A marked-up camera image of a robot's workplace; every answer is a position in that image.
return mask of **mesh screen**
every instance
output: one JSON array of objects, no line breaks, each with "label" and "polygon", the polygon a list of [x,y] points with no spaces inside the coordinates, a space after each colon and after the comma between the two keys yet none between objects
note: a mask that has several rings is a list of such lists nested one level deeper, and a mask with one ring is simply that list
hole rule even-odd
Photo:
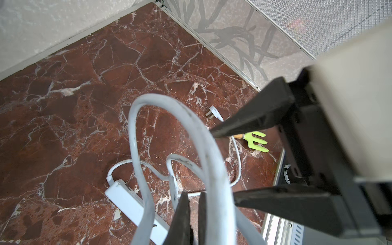
[{"label": "mesh screen", "polygon": [[392,16],[392,0],[250,0],[313,56]]}]

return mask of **white baseboard trim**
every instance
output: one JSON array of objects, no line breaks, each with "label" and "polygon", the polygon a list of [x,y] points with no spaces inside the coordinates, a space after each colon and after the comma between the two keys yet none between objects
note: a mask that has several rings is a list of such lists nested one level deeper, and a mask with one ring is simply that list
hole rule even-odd
[{"label": "white baseboard trim", "polygon": [[149,4],[151,2],[154,2],[154,1],[155,0],[144,0],[144,1],[134,5],[132,7],[130,7],[129,9],[126,9],[126,10],[124,10],[124,11],[122,11],[122,12],[120,12],[120,13],[118,13],[118,14],[116,14],[116,15],[114,15],[114,16],[112,16],[112,17],[110,17],[110,18],[108,18],[108,19],[106,19],[106,20],[104,20],[104,21],[102,21],[102,22],[100,22],[98,24],[96,24],[95,26],[88,28],[85,31],[82,31],[82,32],[76,34],[75,36],[73,36],[73,37],[71,37],[71,38],[69,38],[69,39],[67,39],[67,40],[65,40],[65,41],[63,41],[61,43],[56,44],[55,46],[53,46],[51,48],[48,48],[45,51],[43,51],[43,52],[41,52],[41,53],[31,57],[31,58],[28,58],[27,60],[24,60],[24,61],[22,61],[22,62],[20,62],[20,63],[18,63],[16,65],[14,65],[11,68],[6,69],[5,71],[0,72],[0,81],[5,79],[5,78],[7,78],[7,77],[9,77],[10,75],[14,74],[15,72],[23,70],[24,68],[28,67],[29,65],[32,65],[32,64],[42,60],[43,58],[48,57],[49,55],[59,51],[60,49],[65,48],[68,45],[70,45],[70,44],[72,44],[72,43],[74,43],[76,41],[79,41],[80,39],[90,35],[91,33],[94,33],[96,31],[98,31],[99,29],[109,25],[113,21],[118,20],[121,17],[123,17],[123,16],[125,16],[125,15],[127,15],[127,14],[129,14],[131,12],[134,12],[135,10],[143,7],[144,5]]}]

